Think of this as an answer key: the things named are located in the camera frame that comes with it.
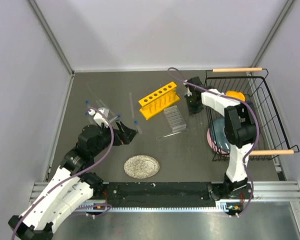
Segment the long glass tube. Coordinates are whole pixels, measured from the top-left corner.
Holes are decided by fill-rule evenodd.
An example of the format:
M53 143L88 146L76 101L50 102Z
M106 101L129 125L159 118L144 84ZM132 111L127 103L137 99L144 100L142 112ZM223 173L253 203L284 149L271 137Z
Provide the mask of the long glass tube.
M133 119L135 119L133 95L132 95L131 92L129 92L129 103L130 103L131 116L132 116Z
M167 137L172 137L172 136L181 134L183 132L186 132L187 130L188 129L185 128L185 129L182 129L182 130L179 130L179 131L176 131L176 132L172 132L172 133L169 133L169 134L161 135L161 136L156 137L156 140L164 139L164 138L167 138Z

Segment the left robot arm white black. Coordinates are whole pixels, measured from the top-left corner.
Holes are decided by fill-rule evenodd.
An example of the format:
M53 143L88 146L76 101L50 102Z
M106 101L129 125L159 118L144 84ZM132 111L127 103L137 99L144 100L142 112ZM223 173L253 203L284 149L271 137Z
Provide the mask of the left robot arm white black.
M138 133L120 120L116 125L91 124L82 129L75 147L65 154L37 199L23 213L9 219L12 239L50 240L80 205L103 194L103 180L90 171L96 166L95 157L113 146L130 144Z

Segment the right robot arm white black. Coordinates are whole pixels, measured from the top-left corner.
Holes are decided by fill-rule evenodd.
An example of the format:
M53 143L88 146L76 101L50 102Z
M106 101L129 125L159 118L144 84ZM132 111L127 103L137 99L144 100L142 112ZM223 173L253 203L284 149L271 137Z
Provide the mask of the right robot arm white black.
M223 132L230 149L222 192L229 198L235 198L247 186L249 154L260 136L254 106L215 88L204 87L199 77L185 80L183 84L187 88L185 98L191 114L206 106L223 116Z

